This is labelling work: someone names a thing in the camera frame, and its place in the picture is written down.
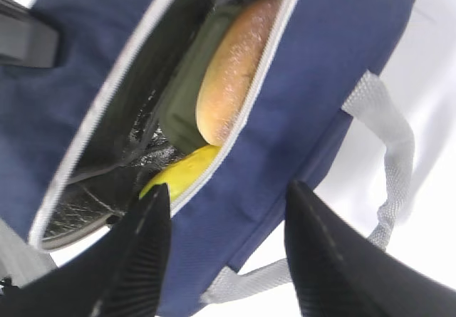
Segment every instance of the bread roll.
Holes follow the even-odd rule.
[[[197,99],[199,132],[222,146],[256,73],[281,0],[257,0],[240,13],[206,70]]]

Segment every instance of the navy blue lunch bag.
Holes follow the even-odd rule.
[[[252,1],[37,0],[31,15],[61,41],[53,68],[0,67],[1,218],[53,251],[134,209],[148,181],[193,150],[176,145],[160,119],[170,83],[214,14]],[[378,76],[413,3],[282,0],[231,134],[167,202],[160,316],[190,316],[291,281],[286,259],[237,272],[284,220],[289,183],[313,189],[325,177],[353,117],[388,149],[388,200],[369,236],[386,247],[407,199],[413,134]],[[190,64],[212,56],[195,55]],[[185,102],[194,110],[195,100]]]

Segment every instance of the white surface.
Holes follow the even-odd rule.
[[[33,0],[17,0],[30,4]],[[425,275],[456,289],[456,0],[418,0],[405,35],[382,75],[393,100],[415,132],[413,204],[402,215],[388,252]],[[376,223],[385,200],[382,145],[354,122],[317,189],[362,235]],[[54,254],[58,263],[79,252]],[[283,226],[257,250],[243,272],[283,257]],[[291,285],[255,297],[209,306],[197,317],[299,316]]]

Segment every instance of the zipper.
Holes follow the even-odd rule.
[[[86,148],[92,134],[98,126],[104,112],[108,108],[111,100],[122,84],[125,76],[130,70],[133,61],[139,54],[141,48],[150,35],[150,32],[160,22],[169,6],[174,0],[152,0],[152,3],[144,13],[141,22],[138,24],[135,32],[132,34],[111,72],[102,85],[99,93],[95,97],[89,111],[84,117],[81,126],[78,129],[70,147],[67,149],[51,183],[46,190],[41,206],[33,220],[30,232],[28,233],[28,242],[31,246],[42,249],[41,240],[46,231],[46,227],[52,217],[53,211],[60,199],[74,168]]]
[[[280,9],[276,15],[276,20],[269,34],[268,41],[264,47],[261,60],[256,68],[254,79],[250,85],[249,92],[247,93],[242,109],[239,112],[239,117],[237,118],[231,133],[211,165],[187,190],[185,190],[174,202],[171,203],[171,217],[175,216],[209,181],[214,172],[223,163],[224,159],[233,148],[237,137],[247,123],[247,118],[249,117],[250,111],[252,110],[252,107],[261,91],[261,86],[266,78],[266,74],[271,66],[276,50],[279,47],[281,37],[284,34],[286,25],[288,24],[297,3],[298,0],[282,0]]]
[[[266,46],[252,81],[251,88],[246,100],[244,101],[243,108],[239,113],[239,117],[234,124],[231,134],[219,151],[219,154],[214,159],[214,162],[212,162],[212,164],[191,187],[183,192],[172,203],[171,216],[176,215],[176,213],[178,213],[179,210],[196,195],[201,187],[204,186],[204,184],[206,184],[206,182],[210,179],[214,171],[221,165],[229,151],[233,148],[237,136],[247,123],[249,112],[257,99],[261,85],[266,77],[266,73],[279,45],[281,36],[297,1],[298,0],[282,0],[282,5],[277,13],[276,21],[271,33],[269,34],[268,41],[266,42]],[[58,200],[68,184],[71,173],[76,167],[84,149],[86,148],[86,145],[103,117],[104,112],[107,110],[111,100],[117,93],[117,89],[124,81],[125,76],[130,70],[130,67],[139,54],[141,48],[173,2],[174,0],[153,0],[145,12],[141,22],[138,24],[135,32],[123,48],[111,72],[95,97],[92,106],[84,117],[78,132],[71,142],[70,147],[67,149],[66,154],[64,155],[51,183],[48,186],[28,235],[28,242],[31,246],[37,249],[42,249],[41,240],[45,234],[46,227],[52,217],[53,211],[58,204]]]

